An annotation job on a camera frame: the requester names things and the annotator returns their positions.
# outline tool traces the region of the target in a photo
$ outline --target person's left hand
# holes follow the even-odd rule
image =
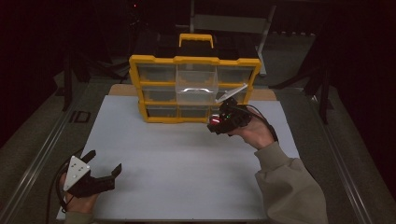
[[[66,180],[66,173],[62,174],[60,179],[61,188],[64,187],[65,180]],[[66,198],[66,202],[68,203],[66,210],[67,212],[92,214],[93,208],[95,206],[99,194],[93,194],[92,196],[85,198],[77,198],[66,191],[64,193],[64,196]]]

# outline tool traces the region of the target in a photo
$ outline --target plastic drawer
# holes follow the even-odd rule
[[[183,63],[177,66],[177,85],[207,86],[218,84],[216,66],[200,63]]]
[[[218,66],[219,83],[248,83],[255,67]]]
[[[142,86],[143,98],[146,102],[175,102],[174,86]]]
[[[206,92],[202,90],[188,90],[177,92],[178,105],[213,105],[215,103],[216,92]]]
[[[177,107],[175,105],[147,105],[148,117],[175,118]]]
[[[175,81],[176,66],[174,64],[138,63],[136,67],[141,81]]]
[[[210,114],[212,115],[212,114],[218,114],[220,111],[219,111],[219,106],[216,106],[216,105],[212,105],[212,106],[210,106]]]
[[[178,107],[181,118],[207,118],[209,106],[180,105]]]

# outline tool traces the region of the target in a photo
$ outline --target hand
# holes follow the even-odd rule
[[[249,108],[248,110],[262,117],[253,109]],[[227,134],[241,136],[246,143],[250,144],[257,150],[267,147],[268,145],[275,142],[274,137],[272,136],[267,126],[261,120],[255,118],[254,116],[248,126],[234,129]]]
[[[60,179],[61,188],[64,187],[64,181],[66,180],[66,173],[62,174]],[[69,194],[67,191],[64,193],[67,205],[67,212],[79,212],[92,214],[93,208],[95,206],[96,200],[99,194],[93,194],[90,197],[77,198]]]

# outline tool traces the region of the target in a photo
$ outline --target white board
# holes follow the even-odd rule
[[[137,97],[106,96],[83,155],[92,176],[122,163],[116,189],[101,194],[95,217],[106,220],[266,219],[254,174],[256,151],[239,136],[211,133],[203,123],[146,123]],[[280,102],[253,101],[276,129],[289,157],[299,157]]]

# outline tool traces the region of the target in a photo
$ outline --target drawer handle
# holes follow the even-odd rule
[[[197,35],[197,34],[180,34],[178,46],[181,47],[183,40],[197,40],[197,41],[210,41],[210,46],[213,48],[212,35]]]

